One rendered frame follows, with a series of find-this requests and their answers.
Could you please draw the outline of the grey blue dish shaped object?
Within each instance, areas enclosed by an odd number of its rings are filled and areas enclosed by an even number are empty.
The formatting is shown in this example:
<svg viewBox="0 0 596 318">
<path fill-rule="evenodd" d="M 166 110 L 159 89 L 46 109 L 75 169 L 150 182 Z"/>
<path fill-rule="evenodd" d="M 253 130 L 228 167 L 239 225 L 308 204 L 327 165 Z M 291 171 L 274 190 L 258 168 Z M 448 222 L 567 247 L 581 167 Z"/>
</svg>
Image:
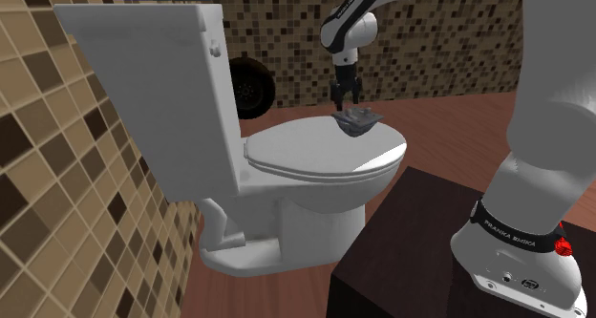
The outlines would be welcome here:
<svg viewBox="0 0 596 318">
<path fill-rule="evenodd" d="M 331 116 L 335 119 L 339 128 L 346 135 L 353 138 L 369 132 L 378 121 L 384 118 L 382 115 L 374 113 L 370 107 L 350 107 L 334 112 Z"/>
</svg>

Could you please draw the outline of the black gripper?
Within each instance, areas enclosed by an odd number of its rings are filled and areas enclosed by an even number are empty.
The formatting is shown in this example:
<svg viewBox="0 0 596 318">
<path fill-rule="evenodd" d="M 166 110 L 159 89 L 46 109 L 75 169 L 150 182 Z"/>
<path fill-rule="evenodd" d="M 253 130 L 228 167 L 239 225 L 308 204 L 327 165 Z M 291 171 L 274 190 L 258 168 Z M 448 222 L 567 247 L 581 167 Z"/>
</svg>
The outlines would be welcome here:
<svg viewBox="0 0 596 318">
<path fill-rule="evenodd" d="M 357 76 L 355 64 L 335 65 L 335 79 L 330 83 L 330 99 L 338 112 L 343 110 L 343 97 L 346 92 L 351 92 L 352 103 L 359 103 L 359 96 L 362 91 L 362 79 Z"/>
</svg>

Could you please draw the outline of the black wheel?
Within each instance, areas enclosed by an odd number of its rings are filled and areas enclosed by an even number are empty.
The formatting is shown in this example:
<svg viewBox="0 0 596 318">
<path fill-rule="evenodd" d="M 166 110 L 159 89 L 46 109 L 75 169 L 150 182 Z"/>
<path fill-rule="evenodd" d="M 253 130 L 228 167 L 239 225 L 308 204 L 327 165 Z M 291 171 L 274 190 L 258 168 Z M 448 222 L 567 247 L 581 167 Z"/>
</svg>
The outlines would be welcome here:
<svg viewBox="0 0 596 318">
<path fill-rule="evenodd" d="M 265 114 L 276 97 L 271 72 L 249 57 L 230 59 L 229 66 L 239 119 L 253 119 Z"/>
</svg>

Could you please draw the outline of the white toilet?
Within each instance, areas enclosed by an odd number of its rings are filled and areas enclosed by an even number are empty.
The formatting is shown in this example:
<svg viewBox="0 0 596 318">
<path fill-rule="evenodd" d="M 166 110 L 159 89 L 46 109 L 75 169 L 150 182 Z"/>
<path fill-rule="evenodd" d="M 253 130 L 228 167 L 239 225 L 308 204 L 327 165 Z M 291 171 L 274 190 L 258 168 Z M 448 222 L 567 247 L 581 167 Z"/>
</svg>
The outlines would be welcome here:
<svg viewBox="0 0 596 318">
<path fill-rule="evenodd" d="M 339 261 L 407 143 L 307 117 L 243 137 L 218 4 L 54 7 L 166 199 L 191 201 L 211 269 L 253 277 Z"/>
</svg>

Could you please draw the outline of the dark wooden robot stand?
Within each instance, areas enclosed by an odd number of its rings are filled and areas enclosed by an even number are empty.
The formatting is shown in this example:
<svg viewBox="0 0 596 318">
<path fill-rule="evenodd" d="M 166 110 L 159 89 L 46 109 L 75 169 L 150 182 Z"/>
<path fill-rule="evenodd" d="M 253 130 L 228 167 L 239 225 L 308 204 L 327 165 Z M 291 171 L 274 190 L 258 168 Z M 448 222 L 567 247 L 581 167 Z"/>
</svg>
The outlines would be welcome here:
<svg viewBox="0 0 596 318">
<path fill-rule="evenodd" d="M 560 224 L 582 273 L 572 307 L 498 254 L 469 274 L 450 240 L 481 192 L 408 167 L 330 276 L 326 318 L 596 318 L 596 232 Z"/>
</svg>

